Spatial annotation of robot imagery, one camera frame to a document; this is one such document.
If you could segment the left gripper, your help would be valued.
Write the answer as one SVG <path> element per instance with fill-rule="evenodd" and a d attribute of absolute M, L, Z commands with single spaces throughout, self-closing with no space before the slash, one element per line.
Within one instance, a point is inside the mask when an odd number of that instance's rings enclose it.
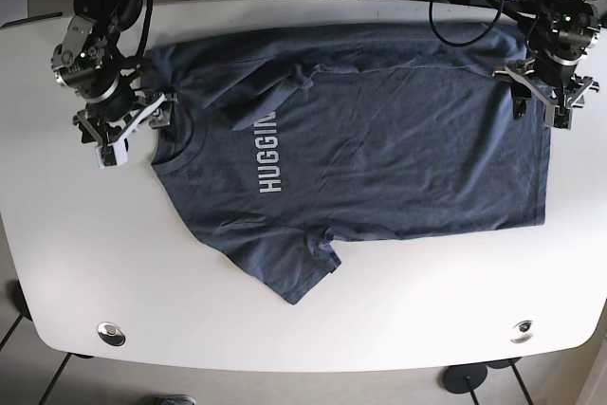
<path fill-rule="evenodd" d="M 509 78 L 514 120 L 526 114 L 531 94 L 546 106 L 559 105 L 567 108 L 582 108 L 588 91 L 598 92 L 599 83 L 592 77 L 573 75 L 565 82 L 559 74 L 555 77 L 535 69 L 535 59 L 509 61 L 492 70 L 493 77 Z"/>

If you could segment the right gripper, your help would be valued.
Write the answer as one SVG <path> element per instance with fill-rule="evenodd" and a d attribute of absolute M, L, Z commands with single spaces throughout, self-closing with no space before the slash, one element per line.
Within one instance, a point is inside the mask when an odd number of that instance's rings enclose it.
<path fill-rule="evenodd" d="M 163 129 L 172 123 L 178 96 L 173 90 L 144 95 L 140 90 L 126 102 L 116 96 L 111 103 L 88 103 L 72 119 L 81 132 L 81 143 L 114 143 L 126 131 L 128 138 L 141 126 Z"/>

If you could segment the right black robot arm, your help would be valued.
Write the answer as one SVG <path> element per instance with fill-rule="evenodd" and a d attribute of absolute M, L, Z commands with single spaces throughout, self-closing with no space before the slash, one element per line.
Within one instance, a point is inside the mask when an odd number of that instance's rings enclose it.
<path fill-rule="evenodd" d="M 82 141 L 95 143 L 110 163 L 128 148 L 128 136 L 142 122 L 162 128 L 171 121 L 174 90 L 132 86 L 152 66 L 144 51 L 153 2 L 74 0 L 74 15 L 51 58 L 58 85 L 85 101 L 73 119 Z"/>

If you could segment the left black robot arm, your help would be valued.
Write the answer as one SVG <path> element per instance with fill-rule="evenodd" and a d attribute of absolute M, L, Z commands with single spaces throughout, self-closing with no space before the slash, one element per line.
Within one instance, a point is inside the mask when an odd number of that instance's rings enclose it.
<path fill-rule="evenodd" d="M 444 45 L 463 48 L 483 40 L 505 15 L 514 20 L 524 34 L 526 57 L 496 66 L 492 76 L 510 84 L 513 118 L 526 113 L 533 98 L 544 106 L 548 127 L 569 129 L 573 112 L 584 105 L 587 91 L 599 91 L 593 78 L 576 74 L 579 62 L 598 43 L 600 20 L 594 6 L 585 0 L 486 0 L 496 14 L 477 37 L 456 43 L 443 37 L 433 20 L 429 4 L 431 31 Z"/>

